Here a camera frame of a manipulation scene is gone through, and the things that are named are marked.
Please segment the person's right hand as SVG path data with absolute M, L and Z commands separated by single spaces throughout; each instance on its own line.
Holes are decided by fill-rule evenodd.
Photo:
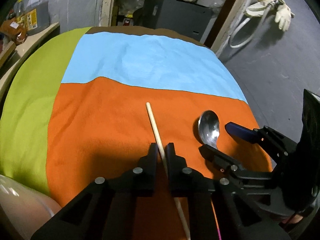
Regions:
M 280 223 L 282 224 L 296 224 L 299 223 L 304 217 L 299 214 L 293 214 L 290 217 L 285 218 Z

